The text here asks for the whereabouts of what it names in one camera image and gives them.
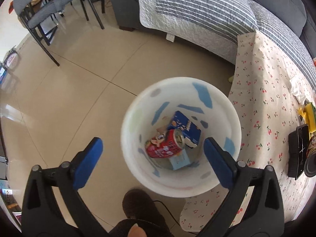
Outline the light blue milk carton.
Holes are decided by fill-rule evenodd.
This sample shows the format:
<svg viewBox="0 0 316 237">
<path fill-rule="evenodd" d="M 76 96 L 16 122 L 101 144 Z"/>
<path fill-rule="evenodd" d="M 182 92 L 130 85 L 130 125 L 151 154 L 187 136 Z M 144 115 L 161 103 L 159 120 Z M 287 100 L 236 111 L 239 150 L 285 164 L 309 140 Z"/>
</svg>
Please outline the light blue milk carton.
<svg viewBox="0 0 316 237">
<path fill-rule="evenodd" d="M 183 149 L 181 152 L 177 153 L 176 155 L 168 159 L 174 171 L 179 170 L 180 168 L 183 168 L 185 166 L 188 166 L 191 163 L 185 149 Z"/>
</svg>

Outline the torn blue white carton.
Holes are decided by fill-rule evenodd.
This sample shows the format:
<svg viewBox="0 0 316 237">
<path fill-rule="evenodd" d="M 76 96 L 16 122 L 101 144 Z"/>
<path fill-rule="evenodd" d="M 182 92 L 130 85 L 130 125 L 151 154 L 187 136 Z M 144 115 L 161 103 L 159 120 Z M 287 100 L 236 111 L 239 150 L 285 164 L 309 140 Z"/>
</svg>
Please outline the torn blue white carton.
<svg viewBox="0 0 316 237">
<path fill-rule="evenodd" d="M 167 126 L 167 130 L 171 129 L 181 130 L 188 147 L 196 148 L 199 145 L 201 129 L 180 111 L 176 111 L 172 116 Z"/>
</svg>

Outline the red cartoon drink can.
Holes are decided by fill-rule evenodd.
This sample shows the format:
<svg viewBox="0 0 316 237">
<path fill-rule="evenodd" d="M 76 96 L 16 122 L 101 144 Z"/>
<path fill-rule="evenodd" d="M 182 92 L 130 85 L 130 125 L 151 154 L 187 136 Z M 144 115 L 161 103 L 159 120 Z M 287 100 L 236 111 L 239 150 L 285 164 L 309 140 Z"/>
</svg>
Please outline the red cartoon drink can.
<svg viewBox="0 0 316 237">
<path fill-rule="evenodd" d="M 184 136 L 181 130 L 166 130 L 157 134 L 145 144 L 147 155 L 151 158 L 170 158 L 181 152 L 185 147 Z"/>
</svg>

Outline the white tissue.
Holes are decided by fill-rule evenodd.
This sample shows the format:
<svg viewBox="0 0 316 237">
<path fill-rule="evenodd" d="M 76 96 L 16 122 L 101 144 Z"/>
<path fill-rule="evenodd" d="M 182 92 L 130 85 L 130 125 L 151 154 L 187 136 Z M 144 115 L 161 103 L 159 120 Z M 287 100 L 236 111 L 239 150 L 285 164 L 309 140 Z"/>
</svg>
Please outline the white tissue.
<svg viewBox="0 0 316 237">
<path fill-rule="evenodd" d="M 305 95 L 306 83 L 302 79 L 292 78 L 290 79 L 290 93 L 296 98 L 300 105 L 307 104 L 309 102 Z"/>
</svg>

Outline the white blue trash bin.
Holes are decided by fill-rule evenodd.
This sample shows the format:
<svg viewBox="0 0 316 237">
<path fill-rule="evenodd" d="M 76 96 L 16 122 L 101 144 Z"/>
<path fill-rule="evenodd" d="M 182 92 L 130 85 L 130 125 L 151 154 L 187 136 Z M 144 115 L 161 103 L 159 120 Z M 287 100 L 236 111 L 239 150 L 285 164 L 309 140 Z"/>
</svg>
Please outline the white blue trash bin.
<svg viewBox="0 0 316 237">
<path fill-rule="evenodd" d="M 209 162 L 213 138 L 237 159 L 241 124 L 235 108 L 215 86 L 195 78 L 159 81 L 128 108 L 120 142 L 127 167 L 145 187 L 171 198 L 203 194 L 219 181 L 219 161 Z"/>
</svg>

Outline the brown fuzzy slipper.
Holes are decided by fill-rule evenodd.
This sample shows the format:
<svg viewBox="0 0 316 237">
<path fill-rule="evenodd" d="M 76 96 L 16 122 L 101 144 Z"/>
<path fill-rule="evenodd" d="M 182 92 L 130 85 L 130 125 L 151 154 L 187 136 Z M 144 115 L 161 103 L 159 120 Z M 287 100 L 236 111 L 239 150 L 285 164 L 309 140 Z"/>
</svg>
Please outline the brown fuzzy slipper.
<svg viewBox="0 0 316 237">
<path fill-rule="evenodd" d="M 123 198 L 122 208 L 126 219 L 110 232 L 114 237 L 163 237 L 172 236 L 164 216 L 158 211 L 151 197 L 141 189 L 129 190 Z"/>
</svg>

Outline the black plastic food tray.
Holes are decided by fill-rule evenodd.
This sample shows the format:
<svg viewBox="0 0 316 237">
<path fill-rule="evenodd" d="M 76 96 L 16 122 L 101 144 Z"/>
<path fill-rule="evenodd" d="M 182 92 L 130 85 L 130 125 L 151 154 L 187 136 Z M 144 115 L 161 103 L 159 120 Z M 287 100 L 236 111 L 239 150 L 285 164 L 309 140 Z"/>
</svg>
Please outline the black plastic food tray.
<svg viewBox="0 0 316 237">
<path fill-rule="evenodd" d="M 308 124 L 298 126 L 288 135 L 288 177 L 297 180 L 307 169 L 309 140 Z"/>
</svg>

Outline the cherry print tablecloth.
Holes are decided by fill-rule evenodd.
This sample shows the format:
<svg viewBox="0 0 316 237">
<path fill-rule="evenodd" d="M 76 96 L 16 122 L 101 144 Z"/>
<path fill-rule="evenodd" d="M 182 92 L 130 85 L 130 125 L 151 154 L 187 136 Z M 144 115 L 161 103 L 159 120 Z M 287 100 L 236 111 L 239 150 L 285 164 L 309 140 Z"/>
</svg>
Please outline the cherry print tablecloth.
<svg viewBox="0 0 316 237">
<path fill-rule="evenodd" d="M 309 101 L 313 90 L 295 63 L 267 36 L 256 31 L 238 37 L 235 75 L 229 100 L 241 122 L 238 158 L 248 166 L 274 167 L 285 221 L 295 219 L 313 192 L 315 180 L 288 176 L 288 136 L 299 126 L 293 88 Z"/>
</svg>

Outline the yellow snack wrapper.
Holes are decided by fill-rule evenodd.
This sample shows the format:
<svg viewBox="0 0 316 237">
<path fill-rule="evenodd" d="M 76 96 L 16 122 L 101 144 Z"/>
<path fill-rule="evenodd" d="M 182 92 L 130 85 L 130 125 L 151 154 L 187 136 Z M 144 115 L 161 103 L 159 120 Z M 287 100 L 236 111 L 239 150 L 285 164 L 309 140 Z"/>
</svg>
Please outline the yellow snack wrapper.
<svg viewBox="0 0 316 237">
<path fill-rule="evenodd" d="M 314 133 L 316 130 L 316 116 L 315 116 L 315 106 L 309 102 L 298 109 L 298 115 L 300 121 L 303 124 L 308 125 L 308 130 L 310 133 Z"/>
</svg>

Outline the stacked cardboard boxes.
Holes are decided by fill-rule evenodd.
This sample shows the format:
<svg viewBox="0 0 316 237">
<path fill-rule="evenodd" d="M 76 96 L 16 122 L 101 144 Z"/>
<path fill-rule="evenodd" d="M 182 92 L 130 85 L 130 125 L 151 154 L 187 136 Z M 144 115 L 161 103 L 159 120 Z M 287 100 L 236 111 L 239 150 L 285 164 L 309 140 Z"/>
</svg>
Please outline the stacked cardboard boxes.
<svg viewBox="0 0 316 237">
<path fill-rule="evenodd" d="M 20 61 L 20 56 L 15 47 L 11 48 L 1 62 L 1 84 L 9 72 L 13 72 Z"/>
</svg>

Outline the grey striped sofa quilt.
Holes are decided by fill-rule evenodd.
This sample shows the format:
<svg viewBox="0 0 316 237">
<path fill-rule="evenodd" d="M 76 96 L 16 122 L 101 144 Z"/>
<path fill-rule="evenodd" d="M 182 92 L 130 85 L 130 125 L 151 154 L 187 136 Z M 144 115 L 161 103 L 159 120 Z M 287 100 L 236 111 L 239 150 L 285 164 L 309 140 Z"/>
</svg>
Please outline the grey striped sofa quilt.
<svg viewBox="0 0 316 237">
<path fill-rule="evenodd" d="M 190 41 L 234 63 L 237 38 L 260 31 L 315 85 L 315 65 L 299 36 L 253 0 L 138 0 L 144 27 Z"/>
</svg>

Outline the grey padded chair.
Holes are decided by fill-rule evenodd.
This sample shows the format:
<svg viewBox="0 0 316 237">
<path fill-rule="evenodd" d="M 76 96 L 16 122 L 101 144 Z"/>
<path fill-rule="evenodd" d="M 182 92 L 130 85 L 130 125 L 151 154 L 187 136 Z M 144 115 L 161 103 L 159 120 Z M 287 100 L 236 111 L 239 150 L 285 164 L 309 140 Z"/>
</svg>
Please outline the grey padded chair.
<svg viewBox="0 0 316 237">
<path fill-rule="evenodd" d="M 44 32 L 43 28 L 41 27 L 41 23 L 57 13 L 64 13 L 66 5 L 72 3 L 72 1 L 73 0 L 13 0 L 13 9 L 16 12 L 18 18 L 29 31 L 33 39 L 36 40 L 38 45 L 57 66 L 59 66 L 59 63 L 55 60 L 52 54 L 49 53 L 46 46 L 51 44 L 51 40 L 53 39 L 58 27 L 55 26 L 50 31 Z M 101 29 L 104 29 L 103 23 L 96 12 L 92 0 L 79 1 L 86 20 L 88 21 L 89 17 L 84 5 L 84 1 L 87 1 Z"/>
</svg>

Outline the dark grey sofa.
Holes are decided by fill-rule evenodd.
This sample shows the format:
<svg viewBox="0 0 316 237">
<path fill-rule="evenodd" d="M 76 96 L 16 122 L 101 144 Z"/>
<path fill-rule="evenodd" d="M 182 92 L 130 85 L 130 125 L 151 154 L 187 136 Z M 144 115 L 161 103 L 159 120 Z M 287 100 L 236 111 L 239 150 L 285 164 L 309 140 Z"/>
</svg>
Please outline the dark grey sofa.
<svg viewBox="0 0 316 237">
<path fill-rule="evenodd" d="M 315 56 L 315 0 L 253 0 L 287 24 Z M 138 0 L 111 0 L 116 21 L 122 30 L 149 31 L 139 19 Z"/>
</svg>

